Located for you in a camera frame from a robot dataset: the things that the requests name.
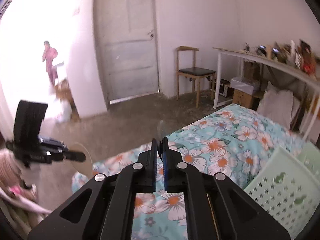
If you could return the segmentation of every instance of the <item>white cloth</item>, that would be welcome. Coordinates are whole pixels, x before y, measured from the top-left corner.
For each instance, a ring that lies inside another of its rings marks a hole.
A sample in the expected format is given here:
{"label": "white cloth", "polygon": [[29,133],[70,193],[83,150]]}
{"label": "white cloth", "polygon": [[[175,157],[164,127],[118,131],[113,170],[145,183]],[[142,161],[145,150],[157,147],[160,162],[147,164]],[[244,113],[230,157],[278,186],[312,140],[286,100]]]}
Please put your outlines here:
{"label": "white cloth", "polygon": [[293,93],[289,90],[265,92],[260,101],[257,113],[268,117],[274,122],[290,129]]}

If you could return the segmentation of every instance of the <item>door frame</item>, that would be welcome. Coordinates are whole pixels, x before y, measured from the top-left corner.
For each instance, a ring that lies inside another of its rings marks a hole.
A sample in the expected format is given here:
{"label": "door frame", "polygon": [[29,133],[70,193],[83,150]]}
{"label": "door frame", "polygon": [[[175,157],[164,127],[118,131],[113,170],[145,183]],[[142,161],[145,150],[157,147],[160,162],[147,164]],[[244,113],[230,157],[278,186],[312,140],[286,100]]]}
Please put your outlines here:
{"label": "door frame", "polygon": [[[102,60],[102,52],[100,46],[99,46],[99,42],[98,42],[98,27],[97,27],[97,0],[93,0],[93,33],[94,33],[94,44],[95,44],[95,52],[96,52],[96,58],[97,58],[97,65],[98,65],[98,72],[99,72],[99,78],[100,78],[100,83],[101,83],[101,87],[102,87],[102,93],[103,93],[103,97],[105,99],[106,104],[109,106],[110,105],[110,99],[108,98],[108,89],[106,87],[106,80],[104,77],[104,73],[103,73],[103,60]],[[158,78],[158,92],[151,92],[151,93],[147,93],[147,94],[155,94],[155,93],[159,93],[160,92],[160,78],[159,78],[159,58],[158,58],[158,31],[157,31],[157,21],[156,21],[156,0],[151,0],[151,9],[152,9],[152,16],[153,16],[153,30],[154,30],[154,39],[155,39],[155,50],[156,50],[156,69],[157,69],[157,78]],[[147,94],[141,94],[141,95],[135,95],[135,96],[131,96],[131,97],[127,97],[127,98],[120,98],[120,99],[116,99],[116,100],[112,100],[112,103],[118,103],[118,102],[122,102],[122,101],[126,101],[126,100],[130,100],[132,98],[137,98],[137,97],[142,97],[145,96]]]}

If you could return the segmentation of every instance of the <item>shelf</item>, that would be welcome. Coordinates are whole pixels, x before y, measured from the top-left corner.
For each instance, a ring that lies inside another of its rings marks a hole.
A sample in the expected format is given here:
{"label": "shelf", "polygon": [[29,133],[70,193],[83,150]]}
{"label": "shelf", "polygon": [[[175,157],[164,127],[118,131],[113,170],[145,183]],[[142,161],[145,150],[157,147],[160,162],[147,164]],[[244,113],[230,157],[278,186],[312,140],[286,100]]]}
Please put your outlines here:
{"label": "shelf", "polygon": [[306,83],[307,85],[312,87],[314,90],[316,90],[318,93],[320,93],[320,82],[313,80],[312,78],[309,77],[308,74],[304,73],[300,69],[294,68],[294,67],[289,66],[284,63],[280,63],[280,62],[276,62],[274,60],[267,59],[262,56],[258,56],[256,54],[252,54],[250,52],[246,53],[244,51],[235,51],[235,50],[222,49],[222,48],[213,48],[213,49],[218,50],[222,54],[253,60],[255,62],[259,62],[259,63],[265,64],[265,65],[268,65],[270,67],[276,68],[278,70],[281,70],[282,72],[285,72],[285,73],[301,80],[302,82]]}

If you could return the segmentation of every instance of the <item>black chair seat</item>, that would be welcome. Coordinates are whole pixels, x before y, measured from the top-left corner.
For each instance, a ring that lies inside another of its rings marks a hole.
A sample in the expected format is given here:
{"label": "black chair seat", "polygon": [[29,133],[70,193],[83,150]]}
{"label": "black chair seat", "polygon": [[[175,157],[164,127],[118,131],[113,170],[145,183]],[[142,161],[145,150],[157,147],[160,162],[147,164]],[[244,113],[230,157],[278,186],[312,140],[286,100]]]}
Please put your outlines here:
{"label": "black chair seat", "polygon": [[205,75],[213,75],[215,73],[214,70],[200,68],[200,67],[183,68],[183,69],[179,69],[178,71],[181,73],[190,74],[197,77],[205,76]]}

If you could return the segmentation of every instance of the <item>silver screw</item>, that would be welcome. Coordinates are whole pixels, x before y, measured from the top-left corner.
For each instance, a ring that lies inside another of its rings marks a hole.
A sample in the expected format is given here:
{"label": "silver screw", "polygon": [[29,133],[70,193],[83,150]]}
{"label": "silver screw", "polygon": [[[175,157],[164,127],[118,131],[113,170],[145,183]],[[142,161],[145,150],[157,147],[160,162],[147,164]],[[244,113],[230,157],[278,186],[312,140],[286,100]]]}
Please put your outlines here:
{"label": "silver screw", "polygon": [[217,173],[216,174],[216,179],[218,180],[224,180],[226,176],[223,173]]}
{"label": "silver screw", "polygon": [[96,181],[103,181],[105,178],[105,176],[103,174],[97,174],[96,176],[94,176],[94,179]]}
{"label": "silver screw", "polygon": [[181,162],[181,163],[178,163],[177,167],[180,169],[185,169],[186,167],[188,167],[188,164]]}
{"label": "silver screw", "polygon": [[140,170],[142,169],[142,167],[142,163],[135,163],[134,165],[132,165],[132,168],[134,168],[135,170]]}

